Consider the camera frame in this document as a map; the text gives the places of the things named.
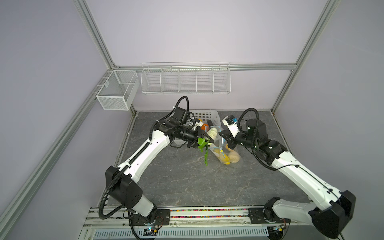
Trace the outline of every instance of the robotic arm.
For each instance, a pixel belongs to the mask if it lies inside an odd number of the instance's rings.
[[[187,100],[187,110],[179,108],[182,99]],[[240,122],[243,116],[253,111],[255,119],[247,121],[247,130],[243,131]],[[142,220],[153,223],[156,217],[156,206],[143,194],[136,184],[142,173],[155,156],[177,137],[187,142],[187,147],[197,147],[199,137],[212,140],[200,126],[202,122],[192,118],[191,126],[186,125],[193,113],[189,112],[186,96],[181,97],[174,110],[164,118],[156,121],[150,131],[149,138],[125,162],[117,168],[110,166],[106,171],[107,188],[99,208],[99,217],[106,219],[121,208],[139,213]],[[247,109],[239,119],[233,115],[223,119],[228,130],[219,134],[228,142],[228,147],[244,146],[264,167],[280,171],[299,186],[310,198],[311,203],[288,202],[274,197],[264,205],[263,218],[274,222],[277,218],[289,218],[315,226],[329,238],[336,238],[346,224],[352,219],[356,197],[349,191],[341,192],[302,165],[279,142],[268,139],[266,126],[258,118],[255,109]],[[104,215],[105,199],[110,195],[122,205],[111,213]]]

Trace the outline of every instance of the wire rack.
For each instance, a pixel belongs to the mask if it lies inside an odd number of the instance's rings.
[[[113,70],[96,97],[105,110],[129,110],[139,85],[136,71]]]
[[[228,94],[231,92],[229,63],[164,64],[143,63],[141,88],[144,94]]]

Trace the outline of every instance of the white plastic basket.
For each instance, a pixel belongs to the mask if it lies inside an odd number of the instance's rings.
[[[96,97],[105,110],[129,110],[139,85],[136,71],[113,70]]]
[[[220,117],[218,116],[217,111],[215,111],[215,110],[190,110],[190,112],[192,112],[196,118],[201,119],[204,123],[207,123],[208,120],[211,120],[215,126],[219,126],[221,128],[221,121],[220,121]],[[177,145],[181,145],[181,144],[185,143],[185,141],[180,140],[178,138],[175,138],[174,143]]]
[[[209,65],[172,63],[169,66],[157,64],[143,63],[141,90],[144,94],[228,94],[231,92],[229,63]]]

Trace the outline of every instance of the white mesh basket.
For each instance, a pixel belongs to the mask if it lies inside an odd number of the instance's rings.
[[[129,110],[139,85],[136,71],[113,70],[96,97],[105,110]]]
[[[220,117],[218,116],[218,112],[215,110],[190,110],[196,118],[201,119],[204,123],[207,123],[208,120],[211,120],[213,125],[219,126],[221,128],[221,121]],[[175,138],[174,141],[175,144],[181,145],[185,143],[184,140],[180,140],[178,138]]]
[[[228,94],[231,92],[229,63],[170,66],[156,64],[143,63],[141,88],[144,94]]]

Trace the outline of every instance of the metal beam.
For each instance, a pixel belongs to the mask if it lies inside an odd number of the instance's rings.
[[[83,19],[83,22],[85,26],[87,27],[94,43],[96,44],[96,47],[98,48],[105,65],[108,69],[115,68],[115,63],[113,62],[111,55],[108,52],[108,49],[101,37],[101,34],[96,26],[96,23],[91,15],[91,12],[89,11],[88,5],[85,2],[85,0],[73,0],[80,17]]]
[[[183,68],[191,67],[191,65],[164,65],[158,66],[158,68]],[[229,70],[231,71],[252,71],[252,70],[295,70],[296,63],[261,63],[261,64],[230,64]],[[131,70],[136,72],[142,72],[143,66],[117,66],[115,70]]]
[[[96,94],[100,90],[103,83],[106,81],[112,71],[107,71],[97,86],[89,94],[88,98],[81,105],[75,116],[71,119],[68,125],[61,132],[59,137],[53,143],[51,148],[45,154],[37,168],[28,178],[24,186],[14,197],[10,205],[0,217],[0,240],[5,239],[17,223],[24,210],[28,207],[33,197],[47,178],[48,174],[53,169],[57,160],[64,152],[65,148],[83,123],[84,119],[93,107],[96,100]]]
[[[279,105],[281,104],[283,98],[285,97],[286,93],[288,92],[290,86],[296,79],[300,69],[303,67],[306,59],[310,55],[313,47],[315,46],[317,40],[319,39],[321,33],[323,32],[325,26],[327,25],[329,19],[335,12],[336,8],[339,6],[340,0],[328,0],[328,2],[325,4],[325,7],[319,17],[319,19],[316,22],[316,25],[307,41],[307,43],[304,46],[303,51],[301,52],[296,65],[297,68],[295,70],[292,70],[291,74],[289,75],[287,81],[285,82],[282,90],[280,91],[280,94],[278,95],[273,107],[272,112],[274,113]]]

